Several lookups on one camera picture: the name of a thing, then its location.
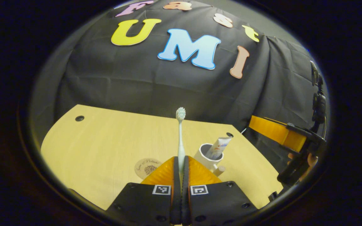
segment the light wood tabletop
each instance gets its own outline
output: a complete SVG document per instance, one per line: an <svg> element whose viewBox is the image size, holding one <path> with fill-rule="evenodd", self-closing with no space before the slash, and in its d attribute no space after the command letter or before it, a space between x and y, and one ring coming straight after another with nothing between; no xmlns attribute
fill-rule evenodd
<svg viewBox="0 0 362 226"><path fill-rule="evenodd" d="M218 166L222 181L235 181L251 202L261 208L283 186L277 171L232 125L183 121L186 155L194 157L203 143L234 135ZM162 163L178 151L178 121L117 110L76 105L49 130L41 145L43 159L68 188L106 210L129 182L142 181L135 164L144 158Z"/></svg>

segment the round coaster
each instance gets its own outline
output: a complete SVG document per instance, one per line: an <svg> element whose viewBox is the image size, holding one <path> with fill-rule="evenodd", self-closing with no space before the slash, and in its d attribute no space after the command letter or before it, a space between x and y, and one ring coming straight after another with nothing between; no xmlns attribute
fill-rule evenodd
<svg viewBox="0 0 362 226"><path fill-rule="evenodd" d="M135 173L140 178L145 179L161 165L161 162L156 159L141 159L135 164Z"/></svg>

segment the white toothbrush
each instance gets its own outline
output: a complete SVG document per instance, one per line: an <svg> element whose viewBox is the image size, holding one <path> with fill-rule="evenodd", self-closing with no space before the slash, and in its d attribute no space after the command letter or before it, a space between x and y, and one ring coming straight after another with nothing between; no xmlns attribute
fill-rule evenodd
<svg viewBox="0 0 362 226"><path fill-rule="evenodd" d="M175 117L179 122L179 141L178 141L178 172L180 174L180 180L182 183L182 176L184 175L184 158L185 158L185 150L184 145L182 144L182 120L185 119L185 109L180 107L177 109L175 113Z"/></svg>

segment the blue letter m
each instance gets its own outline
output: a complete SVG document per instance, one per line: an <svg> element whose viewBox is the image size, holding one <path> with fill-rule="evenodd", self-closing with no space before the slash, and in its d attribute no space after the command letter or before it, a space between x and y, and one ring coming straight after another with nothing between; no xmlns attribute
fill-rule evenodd
<svg viewBox="0 0 362 226"><path fill-rule="evenodd" d="M186 30L170 29L168 33L170 33L170 38L167 41L164 51L157 55L158 58L163 60L177 59L175 49L178 47L178 52L183 62L187 61L198 51L197 56L191 60L192 64L209 70L214 69L214 51L216 50L217 44L221 43L220 39L214 36L204 35L195 42L192 42Z"/></svg>

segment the hand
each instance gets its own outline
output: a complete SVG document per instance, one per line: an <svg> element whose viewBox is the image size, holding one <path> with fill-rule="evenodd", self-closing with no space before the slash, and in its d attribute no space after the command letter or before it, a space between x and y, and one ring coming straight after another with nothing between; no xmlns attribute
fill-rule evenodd
<svg viewBox="0 0 362 226"><path fill-rule="evenodd" d="M292 153L289 153L288 157L290 159L293 159L294 155ZM311 153L309 153L308 155L308 169L306 170L306 172L300 177L299 181L302 181L308 174L308 172L315 166L316 162L318 161L318 157L313 156Z"/></svg>

